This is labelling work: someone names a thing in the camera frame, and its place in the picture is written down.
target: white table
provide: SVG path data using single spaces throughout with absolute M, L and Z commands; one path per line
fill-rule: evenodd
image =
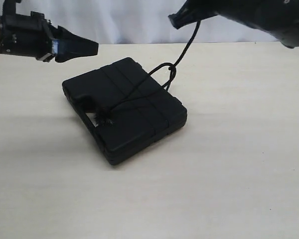
M 183 47 L 0 56 L 0 239 L 299 239 L 299 48 L 193 44 L 170 89 L 186 127 L 117 168 L 63 95 L 66 79 L 126 56 L 151 70 Z

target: black plastic case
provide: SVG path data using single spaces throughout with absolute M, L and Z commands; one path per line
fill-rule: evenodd
M 160 90 L 150 97 L 119 105 L 112 111 L 112 125 L 93 124 L 87 112 L 95 105 L 116 104 L 146 75 L 140 64 L 125 58 L 62 83 L 65 96 L 111 165 L 118 165 L 186 123 L 187 109 L 168 91 Z M 149 77 L 131 98 L 160 88 Z

